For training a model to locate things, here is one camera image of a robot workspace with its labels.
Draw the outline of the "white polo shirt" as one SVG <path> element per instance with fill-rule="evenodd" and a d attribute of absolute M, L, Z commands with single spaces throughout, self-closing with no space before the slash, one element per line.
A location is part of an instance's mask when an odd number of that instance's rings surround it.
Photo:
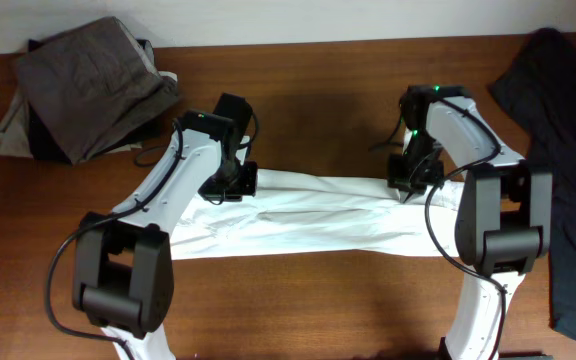
<path fill-rule="evenodd" d="M 195 196 L 171 253 L 175 260 L 343 250 L 456 256 L 462 190 L 448 182 L 433 197 L 407 199 L 382 179 L 262 169 L 253 197 L 213 205 Z"/>

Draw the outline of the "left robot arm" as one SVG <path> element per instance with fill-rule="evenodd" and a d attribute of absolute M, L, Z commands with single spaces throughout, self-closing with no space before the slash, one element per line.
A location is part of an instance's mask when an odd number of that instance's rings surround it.
<path fill-rule="evenodd" d="M 122 359 L 170 359 L 163 326 L 174 293 L 171 235 L 195 196 L 221 205 L 251 196 L 246 156 L 256 115 L 190 110 L 144 181 L 108 215 L 87 214 L 73 239 L 72 302 Z"/>

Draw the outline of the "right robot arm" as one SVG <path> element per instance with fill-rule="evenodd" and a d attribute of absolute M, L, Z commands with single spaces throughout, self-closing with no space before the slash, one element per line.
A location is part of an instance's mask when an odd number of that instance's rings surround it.
<path fill-rule="evenodd" d="M 457 313 L 438 359 L 497 359 L 512 297 L 550 247 L 552 173 L 509 148 L 462 86 L 411 85 L 399 100 L 401 153 L 388 159 L 387 182 L 408 198 L 464 179 L 454 225 L 463 272 Z"/>

